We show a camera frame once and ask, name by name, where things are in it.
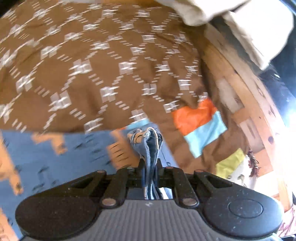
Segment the blue pants with orange patches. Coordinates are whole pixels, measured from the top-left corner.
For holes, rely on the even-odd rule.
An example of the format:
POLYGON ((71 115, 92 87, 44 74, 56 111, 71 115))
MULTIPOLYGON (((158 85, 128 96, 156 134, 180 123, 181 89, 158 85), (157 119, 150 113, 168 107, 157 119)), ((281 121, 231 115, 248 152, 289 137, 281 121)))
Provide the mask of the blue pants with orange patches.
POLYGON ((1 131, 1 144, 20 177, 17 187, 23 189, 15 195, 8 181, 1 182, 1 209, 17 238, 22 234, 16 224, 15 210, 22 200, 96 170, 116 172, 107 152, 107 147, 116 142, 110 130, 63 133, 61 137, 60 146, 66 152, 57 154, 51 140, 35 141, 33 132, 1 131))

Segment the wooden bed frame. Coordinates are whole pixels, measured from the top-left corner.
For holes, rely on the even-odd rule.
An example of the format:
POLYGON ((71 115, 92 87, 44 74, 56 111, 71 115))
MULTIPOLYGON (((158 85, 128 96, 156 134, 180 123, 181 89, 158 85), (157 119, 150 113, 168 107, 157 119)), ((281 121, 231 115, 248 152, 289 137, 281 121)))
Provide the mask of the wooden bed frame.
POLYGON ((277 198, 288 211, 292 207, 295 169, 291 142, 283 119, 261 80, 235 47, 211 24, 202 34, 202 58, 219 89, 220 99, 245 133, 259 161, 256 188, 277 198))

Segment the white pillow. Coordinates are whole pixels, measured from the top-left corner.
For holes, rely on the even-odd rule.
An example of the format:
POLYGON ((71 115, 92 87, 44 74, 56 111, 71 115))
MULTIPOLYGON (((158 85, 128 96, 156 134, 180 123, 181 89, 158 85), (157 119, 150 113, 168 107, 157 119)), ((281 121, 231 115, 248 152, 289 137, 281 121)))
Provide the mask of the white pillow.
POLYGON ((191 0, 160 4, 174 9, 189 26, 201 26, 222 16, 261 70, 283 50, 295 27, 293 13, 281 1, 191 0))

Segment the orange blue yellow blanket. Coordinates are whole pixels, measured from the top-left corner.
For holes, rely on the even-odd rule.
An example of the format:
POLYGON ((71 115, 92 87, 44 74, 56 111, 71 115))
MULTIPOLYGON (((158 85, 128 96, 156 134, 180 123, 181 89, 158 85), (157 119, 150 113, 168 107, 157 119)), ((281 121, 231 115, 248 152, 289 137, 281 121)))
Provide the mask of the orange blue yellow blanket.
POLYGON ((234 131, 227 128, 210 98, 199 101, 197 108, 183 106, 171 115, 194 157, 180 165, 185 171, 201 169, 226 179, 245 161, 248 144, 243 133, 237 126, 234 131))

